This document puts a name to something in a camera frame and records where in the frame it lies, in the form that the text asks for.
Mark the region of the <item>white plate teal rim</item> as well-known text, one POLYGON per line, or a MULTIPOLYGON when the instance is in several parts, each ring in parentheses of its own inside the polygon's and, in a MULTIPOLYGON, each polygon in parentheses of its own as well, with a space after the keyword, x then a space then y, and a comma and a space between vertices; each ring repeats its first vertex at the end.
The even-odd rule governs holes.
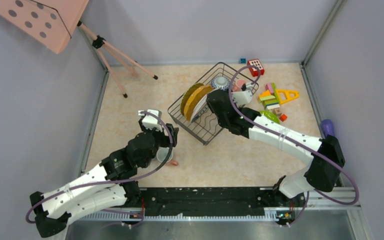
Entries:
POLYGON ((187 121, 190 122, 199 113, 199 111, 204 107, 207 94, 213 90, 212 86, 203 85, 192 93, 184 109, 184 116, 187 121))

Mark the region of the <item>red patterned bowl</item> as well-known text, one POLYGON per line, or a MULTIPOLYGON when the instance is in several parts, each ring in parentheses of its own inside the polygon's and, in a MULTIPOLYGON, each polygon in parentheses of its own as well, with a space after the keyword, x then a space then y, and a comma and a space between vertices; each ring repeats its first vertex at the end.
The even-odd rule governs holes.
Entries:
POLYGON ((230 80, 223 75, 214 77, 210 82, 213 89, 221 89, 222 91, 227 91, 229 89, 229 84, 230 80))

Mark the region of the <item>large pink mug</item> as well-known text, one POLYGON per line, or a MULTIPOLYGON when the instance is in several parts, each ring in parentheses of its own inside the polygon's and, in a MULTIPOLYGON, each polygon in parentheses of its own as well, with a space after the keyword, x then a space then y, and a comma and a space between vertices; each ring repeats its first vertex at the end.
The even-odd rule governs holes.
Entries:
POLYGON ((242 91, 246 91, 247 89, 248 89, 247 81, 244 79, 236 80, 232 86, 232 92, 242 92, 242 91))

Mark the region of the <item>yellow polka dot plate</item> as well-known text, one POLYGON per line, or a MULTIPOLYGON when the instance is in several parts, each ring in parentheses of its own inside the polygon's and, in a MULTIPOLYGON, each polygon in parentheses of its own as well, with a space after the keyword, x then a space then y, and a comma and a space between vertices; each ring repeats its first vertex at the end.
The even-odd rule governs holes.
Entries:
POLYGON ((191 120, 194 109, 200 100, 213 89, 211 85, 195 83, 186 91, 181 101, 180 110, 187 121, 191 120))

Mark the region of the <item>lime green plate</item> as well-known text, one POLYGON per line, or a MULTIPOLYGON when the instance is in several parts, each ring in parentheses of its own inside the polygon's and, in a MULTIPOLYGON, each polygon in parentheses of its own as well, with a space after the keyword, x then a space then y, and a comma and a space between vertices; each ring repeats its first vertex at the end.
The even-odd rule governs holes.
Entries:
POLYGON ((271 111, 262 110, 259 112, 262 116, 268 118, 270 121, 280 124, 280 119, 271 111))

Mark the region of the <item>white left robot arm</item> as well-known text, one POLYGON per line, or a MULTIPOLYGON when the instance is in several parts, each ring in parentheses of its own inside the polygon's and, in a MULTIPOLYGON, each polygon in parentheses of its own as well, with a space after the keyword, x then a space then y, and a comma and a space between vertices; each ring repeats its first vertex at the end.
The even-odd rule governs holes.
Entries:
POLYGON ((121 149, 112 152, 91 170, 50 192, 29 196, 31 208, 25 220, 34 224, 42 238, 55 236, 76 220, 112 207, 134 207, 143 203, 137 176, 147 168, 161 148, 173 149, 179 128, 158 124, 141 132, 121 149))

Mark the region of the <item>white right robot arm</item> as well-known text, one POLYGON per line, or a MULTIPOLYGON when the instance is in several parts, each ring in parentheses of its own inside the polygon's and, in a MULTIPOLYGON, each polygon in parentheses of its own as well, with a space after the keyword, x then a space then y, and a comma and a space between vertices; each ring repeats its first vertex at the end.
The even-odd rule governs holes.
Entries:
POLYGON ((313 189, 325 193, 333 190, 340 170, 321 156, 340 167, 345 165, 339 140, 335 136, 319 138, 302 134, 251 108, 233 107, 228 93, 220 89, 210 92, 206 102, 216 115, 218 124, 230 133, 278 147, 306 165, 301 170, 282 177, 275 185, 273 200, 277 205, 287 206, 297 195, 313 189))

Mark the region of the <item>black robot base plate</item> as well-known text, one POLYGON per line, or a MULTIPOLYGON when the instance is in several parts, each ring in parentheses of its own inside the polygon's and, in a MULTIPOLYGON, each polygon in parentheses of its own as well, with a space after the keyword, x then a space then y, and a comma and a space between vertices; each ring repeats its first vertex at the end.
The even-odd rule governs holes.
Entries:
POLYGON ((289 199, 270 187, 148 187, 122 208, 138 208, 147 217, 262 217, 269 208, 303 207, 303 193, 289 199))

